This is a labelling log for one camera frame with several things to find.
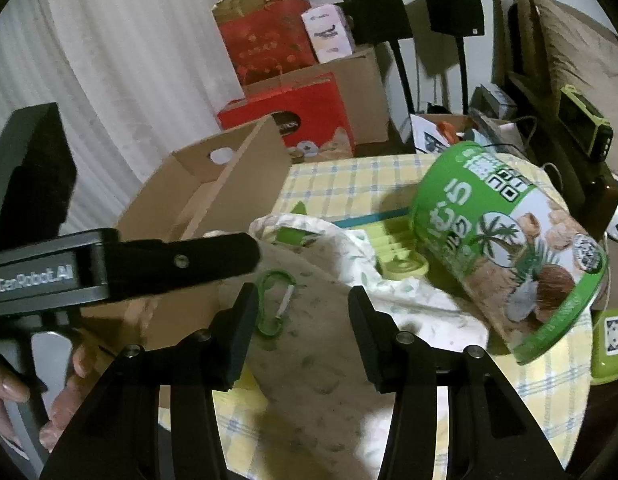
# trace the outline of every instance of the table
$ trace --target table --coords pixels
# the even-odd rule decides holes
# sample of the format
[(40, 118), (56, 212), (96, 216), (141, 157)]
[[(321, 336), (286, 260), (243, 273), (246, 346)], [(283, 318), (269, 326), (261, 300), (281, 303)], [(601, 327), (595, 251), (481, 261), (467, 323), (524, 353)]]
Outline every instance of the table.
[[(513, 155), (499, 156), (564, 205), (540, 168)], [(289, 171), (273, 212), (290, 212), (302, 201), (307, 214), (335, 221), (403, 208), (411, 203), (417, 182), (434, 160), (434, 155), (389, 155), (298, 164)], [(571, 457), (582, 424), (590, 387), (591, 355), (592, 326), (587, 310), (550, 351), (526, 366), (519, 366), (510, 354), (494, 356), (563, 466)], [(293, 449), (292, 430), (280, 429), (276, 437), (269, 433), (268, 442), (263, 443), (259, 428), (266, 420), (263, 414), (267, 400), (249, 373), (243, 374), (232, 392), (214, 392), (214, 400), (223, 449), (232, 470), (258, 480), (330, 478), (328, 474), (315, 473), (310, 458)], [(167, 426), (168, 416), (168, 412), (161, 413)], [(275, 425), (276, 421), (269, 420), (267, 424)], [(438, 425), (436, 480), (446, 475), (448, 433), (447, 424)], [(272, 444), (272, 438), (279, 442)], [(276, 448), (275, 455), (271, 453), (272, 447)]]

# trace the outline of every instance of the palm tree picture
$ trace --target palm tree picture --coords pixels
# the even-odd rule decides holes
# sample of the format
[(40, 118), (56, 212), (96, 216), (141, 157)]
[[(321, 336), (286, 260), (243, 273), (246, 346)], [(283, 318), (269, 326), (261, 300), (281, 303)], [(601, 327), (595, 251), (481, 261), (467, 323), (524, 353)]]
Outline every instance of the palm tree picture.
[(476, 226), (470, 245), (501, 267), (513, 267), (526, 250), (526, 238), (512, 218), (501, 213), (486, 213)]

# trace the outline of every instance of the snack bucket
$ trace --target snack bucket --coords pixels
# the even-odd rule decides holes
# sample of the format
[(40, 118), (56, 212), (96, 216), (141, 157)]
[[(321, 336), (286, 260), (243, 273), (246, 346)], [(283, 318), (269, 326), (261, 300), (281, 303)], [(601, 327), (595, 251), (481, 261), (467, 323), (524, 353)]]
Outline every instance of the snack bucket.
[(604, 251), (567, 211), (475, 142), (438, 157), (409, 216), (519, 364), (567, 332), (606, 270)]

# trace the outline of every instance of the curtain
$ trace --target curtain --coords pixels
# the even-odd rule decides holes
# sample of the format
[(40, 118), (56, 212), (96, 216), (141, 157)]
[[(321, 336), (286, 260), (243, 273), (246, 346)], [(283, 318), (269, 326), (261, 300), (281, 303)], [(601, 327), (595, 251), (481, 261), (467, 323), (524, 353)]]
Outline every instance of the curtain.
[(243, 92), (218, 0), (10, 0), (0, 15), (0, 131), (56, 101), (78, 168), (63, 232), (111, 226), (172, 150), (215, 134)]

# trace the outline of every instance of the human hand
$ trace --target human hand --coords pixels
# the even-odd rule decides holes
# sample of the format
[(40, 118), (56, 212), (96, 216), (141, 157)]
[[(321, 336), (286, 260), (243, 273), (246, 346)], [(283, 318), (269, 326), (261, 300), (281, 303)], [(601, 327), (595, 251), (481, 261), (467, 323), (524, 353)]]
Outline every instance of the human hand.
[[(76, 348), (71, 361), (73, 373), (64, 390), (55, 397), (50, 410), (49, 422), (40, 430), (40, 442), (49, 451), (54, 449), (71, 417), (98, 380), (98, 375), (94, 371), (96, 362), (94, 348), (82, 343)], [(18, 446), (21, 444), (7, 415), (4, 400), (27, 402), (29, 397), (28, 387), (0, 363), (0, 434)]]

